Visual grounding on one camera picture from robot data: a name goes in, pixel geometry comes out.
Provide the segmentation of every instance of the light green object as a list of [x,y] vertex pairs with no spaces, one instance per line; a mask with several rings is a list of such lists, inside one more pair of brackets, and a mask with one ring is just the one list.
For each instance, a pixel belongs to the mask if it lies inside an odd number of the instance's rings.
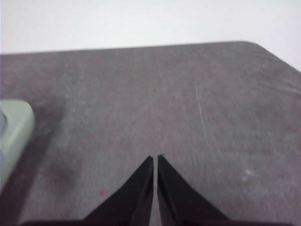
[[13,172],[33,131],[34,115],[23,100],[1,100],[1,190]]

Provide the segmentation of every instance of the table surface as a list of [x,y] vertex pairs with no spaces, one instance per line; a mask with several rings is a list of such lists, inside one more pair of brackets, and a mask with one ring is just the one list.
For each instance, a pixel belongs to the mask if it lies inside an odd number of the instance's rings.
[[[301,225],[301,74],[264,48],[3,55],[1,70],[1,98],[30,103],[36,128],[0,222],[84,218],[165,153],[228,217]],[[150,225],[160,224],[155,195]]]

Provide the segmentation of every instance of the scratch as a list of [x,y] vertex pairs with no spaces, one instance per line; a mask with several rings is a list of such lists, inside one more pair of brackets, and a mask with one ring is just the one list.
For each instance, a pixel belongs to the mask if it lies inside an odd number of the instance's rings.
[[204,136],[205,136],[205,140],[206,140],[206,144],[209,147],[209,149],[211,149],[211,145],[209,145],[208,142],[208,136],[207,136],[207,131],[204,127],[204,120],[203,120],[203,113],[202,113],[202,107],[201,107],[201,102],[199,100],[199,95],[198,95],[198,87],[196,86],[196,96],[197,96],[197,102],[198,102],[198,110],[199,110],[199,114],[201,116],[201,124],[202,124],[202,130],[204,132]]
[[245,170],[245,174],[247,174],[248,176],[256,176],[256,174],[252,171],[250,171],[249,169]]
[[187,119],[186,110],[185,110],[185,107],[184,107],[183,104],[182,104],[182,109],[183,109],[183,112],[184,112],[184,118]]

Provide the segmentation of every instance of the black object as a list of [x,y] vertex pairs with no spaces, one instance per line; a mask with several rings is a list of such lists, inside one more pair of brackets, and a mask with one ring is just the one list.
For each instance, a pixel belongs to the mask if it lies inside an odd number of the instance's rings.
[[[153,158],[84,220],[27,222],[22,226],[147,226],[153,197]],[[193,190],[172,165],[158,156],[158,199],[163,226],[290,226],[229,220]]]

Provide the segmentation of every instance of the gray table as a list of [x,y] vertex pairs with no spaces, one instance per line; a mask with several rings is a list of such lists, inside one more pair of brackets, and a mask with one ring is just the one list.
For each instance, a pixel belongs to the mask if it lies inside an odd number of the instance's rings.
[[301,225],[301,74],[256,44],[5,55],[1,78],[36,128],[0,222],[83,218],[166,153],[230,218]]

